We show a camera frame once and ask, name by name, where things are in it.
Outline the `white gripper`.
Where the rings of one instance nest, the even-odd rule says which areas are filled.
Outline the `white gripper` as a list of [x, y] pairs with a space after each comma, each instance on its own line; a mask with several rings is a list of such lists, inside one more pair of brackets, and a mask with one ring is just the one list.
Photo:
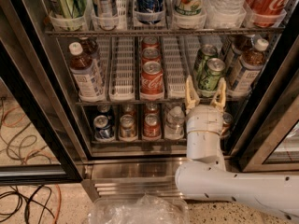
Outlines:
[[222, 113], [226, 105], [226, 81], [221, 77], [211, 105], [199, 105], [200, 98], [192, 77], [185, 83], [185, 108], [187, 119], [187, 158], [212, 164], [225, 171], [221, 151]]

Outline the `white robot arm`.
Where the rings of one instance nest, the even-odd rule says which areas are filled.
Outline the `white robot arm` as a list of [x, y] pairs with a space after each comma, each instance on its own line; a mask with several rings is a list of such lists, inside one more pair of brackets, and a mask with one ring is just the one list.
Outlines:
[[221, 151], [226, 81], [221, 79], [208, 105], [202, 105], [192, 77], [185, 83], [187, 161], [175, 183], [186, 198], [247, 205], [275, 217], [299, 222], [299, 176], [233, 173]]

